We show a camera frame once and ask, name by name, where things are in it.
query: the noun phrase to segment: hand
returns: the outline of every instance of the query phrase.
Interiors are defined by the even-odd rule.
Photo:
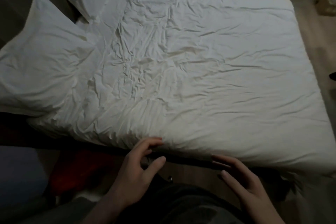
[[[150,147],[163,145],[160,137],[140,140],[126,155],[118,176],[107,194],[96,204],[81,224],[105,224],[116,220],[128,206],[139,201],[147,191],[154,175],[166,162],[164,156],[157,158],[146,170],[140,166],[141,159],[152,152]]]
[[[126,155],[118,176],[108,192],[114,198],[118,198],[123,208],[143,197],[154,175],[165,164],[166,158],[162,156],[154,160],[146,170],[140,166],[141,159],[152,152],[149,148],[159,145],[163,145],[160,137],[144,138]]]
[[[257,224],[285,224],[270,201],[260,179],[236,158],[213,155],[212,163],[221,166],[221,178],[240,199]]]

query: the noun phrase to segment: red fabric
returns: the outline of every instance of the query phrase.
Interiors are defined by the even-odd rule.
[[[50,175],[49,189],[53,196],[68,191],[81,191],[99,172],[113,167],[114,156],[87,150],[63,151]]]

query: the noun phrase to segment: wrinkled sheet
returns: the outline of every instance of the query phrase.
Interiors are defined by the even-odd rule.
[[[289,0],[125,6],[94,77],[34,127],[128,149],[161,136],[158,150],[181,156],[335,171],[334,135]]]

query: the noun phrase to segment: wooden floor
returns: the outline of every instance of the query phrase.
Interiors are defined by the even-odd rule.
[[[306,51],[313,64],[333,129],[336,131],[336,82],[328,78],[329,73],[336,71],[336,17],[319,16],[314,8],[315,0],[290,1],[294,5]],[[237,197],[217,178],[216,171],[166,163],[160,174],[165,178],[171,175],[174,182],[205,188],[239,206]],[[296,205],[296,197],[292,195],[276,206],[287,224],[300,222]]]

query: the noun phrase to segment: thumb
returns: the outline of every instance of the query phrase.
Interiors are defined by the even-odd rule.
[[[227,171],[222,170],[220,175],[224,182],[240,199],[244,199],[247,196],[248,191]]]
[[[163,165],[166,163],[166,157],[161,156],[153,161],[152,164],[147,167],[147,169],[143,172],[143,175],[145,176],[145,179],[148,183],[150,183],[153,180],[154,175],[157,174],[157,172],[163,167]]]

